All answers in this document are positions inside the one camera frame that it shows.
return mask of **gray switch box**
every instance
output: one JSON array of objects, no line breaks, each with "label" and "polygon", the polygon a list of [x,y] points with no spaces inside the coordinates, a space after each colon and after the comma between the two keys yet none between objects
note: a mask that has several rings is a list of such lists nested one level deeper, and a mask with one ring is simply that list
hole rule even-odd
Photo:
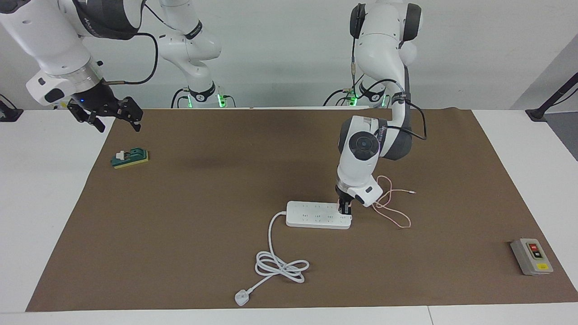
[{"label": "gray switch box", "polygon": [[510,243],[522,273],[526,275],[549,274],[554,270],[537,239],[521,238]]}]

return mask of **brown mat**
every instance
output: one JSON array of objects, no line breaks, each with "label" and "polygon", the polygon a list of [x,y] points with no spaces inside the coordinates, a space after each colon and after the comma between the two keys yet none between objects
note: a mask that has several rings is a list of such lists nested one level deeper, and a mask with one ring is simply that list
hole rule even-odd
[{"label": "brown mat", "polygon": [[[351,115],[390,112],[148,110],[140,134],[115,122],[27,311],[235,308],[234,294],[261,279],[255,254],[271,217],[290,200],[336,201],[336,145]],[[346,231],[281,217],[276,253],[309,260],[306,282],[276,276],[246,307],[578,301],[473,114],[426,115],[430,139],[374,174],[417,191],[391,204],[413,227],[358,203]],[[135,146],[151,161],[110,166]],[[522,275],[507,243],[521,237],[540,240],[553,274]]]}]

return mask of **white table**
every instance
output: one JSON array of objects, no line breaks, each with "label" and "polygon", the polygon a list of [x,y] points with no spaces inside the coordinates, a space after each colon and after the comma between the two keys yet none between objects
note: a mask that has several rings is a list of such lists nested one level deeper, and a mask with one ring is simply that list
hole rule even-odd
[{"label": "white table", "polygon": [[[474,114],[578,287],[578,162],[546,123],[533,123],[522,111]],[[104,122],[109,130],[112,119]],[[0,124],[0,325],[543,325],[578,319],[578,303],[24,313],[107,135],[67,111],[26,111],[17,123]]]}]

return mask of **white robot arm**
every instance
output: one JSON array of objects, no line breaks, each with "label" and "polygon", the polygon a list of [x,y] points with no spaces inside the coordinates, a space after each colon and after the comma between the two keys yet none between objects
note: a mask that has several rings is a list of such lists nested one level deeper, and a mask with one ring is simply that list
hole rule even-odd
[{"label": "white robot arm", "polygon": [[350,32],[359,39],[355,61],[366,76],[377,80],[372,87],[361,84],[359,97],[378,101],[389,90],[392,120],[353,116],[343,123],[336,185],[342,214],[351,213],[354,198],[367,207],[383,193],[372,176],[379,157],[397,160],[412,147],[407,64],[416,50],[408,41],[420,26],[421,8],[412,3],[377,0],[368,6],[360,3],[351,13]]},{"label": "white robot arm", "polygon": [[30,94],[42,105],[71,96],[69,110],[74,117],[100,132],[105,126],[97,116],[126,120],[139,131],[142,110],[131,97],[114,97],[79,35],[130,39],[140,27],[143,3],[59,0],[55,5],[47,0],[0,0],[0,23],[40,66],[26,84]]},{"label": "white robot arm", "polygon": [[175,30],[160,36],[160,55],[183,72],[189,99],[196,108],[225,106],[219,86],[202,62],[219,57],[221,43],[203,27],[191,0],[160,0],[160,3],[165,23]]}]

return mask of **power outlet socket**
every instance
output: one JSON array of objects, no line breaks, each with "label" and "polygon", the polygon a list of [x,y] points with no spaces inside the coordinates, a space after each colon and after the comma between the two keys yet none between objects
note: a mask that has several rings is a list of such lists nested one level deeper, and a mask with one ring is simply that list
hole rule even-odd
[{"label": "power outlet socket", "polygon": [[339,213],[337,203],[289,201],[285,223],[289,227],[349,229],[351,216]]}]

